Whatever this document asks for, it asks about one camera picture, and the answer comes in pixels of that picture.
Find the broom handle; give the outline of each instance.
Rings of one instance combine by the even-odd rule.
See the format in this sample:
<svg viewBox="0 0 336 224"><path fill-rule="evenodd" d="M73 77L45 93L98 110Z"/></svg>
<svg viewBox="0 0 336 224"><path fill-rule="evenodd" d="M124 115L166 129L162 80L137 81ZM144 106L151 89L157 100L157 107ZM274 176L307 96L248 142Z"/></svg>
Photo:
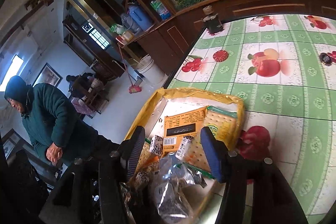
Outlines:
<svg viewBox="0 0 336 224"><path fill-rule="evenodd" d="M119 43L118 43L118 47L119 47L119 52L120 52L120 55L121 55L121 59L123 60L123 63L124 63L124 66L125 66L125 70L126 70L127 75L128 75L128 79L129 79L129 81L131 82L131 85L133 85L133 82L132 82L131 77L130 77L130 75L129 75L129 73L128 73L127 66L126 66L126 64L125 64L125 60L124 60L123 54L122 54L122 52L121 52L121 48L120 48Z"/></svg>

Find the barcode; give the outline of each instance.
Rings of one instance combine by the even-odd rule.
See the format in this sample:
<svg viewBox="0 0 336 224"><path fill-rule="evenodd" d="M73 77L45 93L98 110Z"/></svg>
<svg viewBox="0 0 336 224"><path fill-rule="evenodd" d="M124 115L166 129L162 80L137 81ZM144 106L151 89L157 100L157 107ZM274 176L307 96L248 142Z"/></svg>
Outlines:
<svg viewBox="0 0 336 224"><path fill-rule="evenodd" d="M176 144L176 137L163 139L163 145L173 145L173 144Z"/></svg>
<svg viewBox="0 0 336 224"><path fill-rule="evenodd" d="M176 156L178 157L183 157L184 155L184 150L185 150L185 145L183 143L181 143L178 151L176 152Z"/></svg>

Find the coat sleeve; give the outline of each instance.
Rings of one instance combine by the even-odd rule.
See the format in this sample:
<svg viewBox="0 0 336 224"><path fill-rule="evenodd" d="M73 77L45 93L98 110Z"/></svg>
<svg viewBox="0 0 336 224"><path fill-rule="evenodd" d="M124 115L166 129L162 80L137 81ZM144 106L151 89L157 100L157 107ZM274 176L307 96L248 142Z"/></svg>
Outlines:
<svg viewBox="0 0 336 224"><path fill-rule="evenodd" d="M40 99L43 107L55 117L51 139L58 147L66 147L77 122L76 110L58 88L42 84Z"/></svg>
<svg viewBox="0 0 336 224"><path fill-rule="evenodd" d="M37 153L38 157L40 159L48 160L46 156L46 153L47 153L46 151L48 149L48 146L39 143L31 135L29 135L29 138L30 138L31 145L34 147L34 151Z"/></svg>

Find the window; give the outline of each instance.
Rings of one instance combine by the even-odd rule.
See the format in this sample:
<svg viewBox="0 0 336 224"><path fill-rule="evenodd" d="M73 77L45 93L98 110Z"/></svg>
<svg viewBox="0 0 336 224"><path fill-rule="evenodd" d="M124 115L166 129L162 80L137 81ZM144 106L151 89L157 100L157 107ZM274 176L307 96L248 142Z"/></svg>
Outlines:
<svg viewBox="0 0 336 224"><path fill-rule="evenodd" d="M9 66L8 71L6 72L6 75L0 85L0 91L5 91L6 86L10 78L17 74L19 69L21 68L21 65L23 64L23 60L19 58L17 55L14 56L11 65Z"/></svg>
<svg viewBox="0 0 336 224"><path fill-rule="evenodd" d="M109 42L92 26L90 22L85 23L82 29L104 50L109 45Z"/></svg>

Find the metal bolt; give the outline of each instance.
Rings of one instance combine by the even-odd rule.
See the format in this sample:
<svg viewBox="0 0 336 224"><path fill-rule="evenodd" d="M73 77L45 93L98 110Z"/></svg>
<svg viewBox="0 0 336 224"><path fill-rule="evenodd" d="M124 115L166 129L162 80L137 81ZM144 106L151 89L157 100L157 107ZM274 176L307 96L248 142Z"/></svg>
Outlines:
<svg viewBox="0 0 336 224"><path fill-rule="evenodd" d="M118 151L112 151L111 153L110 153L110 157L119 157L119 152Z"/></svg>
<svg viewBox="0 0 336 224"><path fill-rule="evenodd" d="M230 157L237 157L238 153L234 150L231 150L227 153Z"/></svg>
<svg viewBox="0 0 336 224"><path fill-rule="evenodd" d="M83 163L83 159L81 159L81 158L75 158L75 160L73 161L73 163L74 163L75 165L80 165L80 164Z"/></svg>
<svg viewBox="0 0 336 224"><path fill-rule="evenodd" d="M266 164L272 164L273 160L270 159L270 158L264 158L264 163L266 163Z"/></svg>

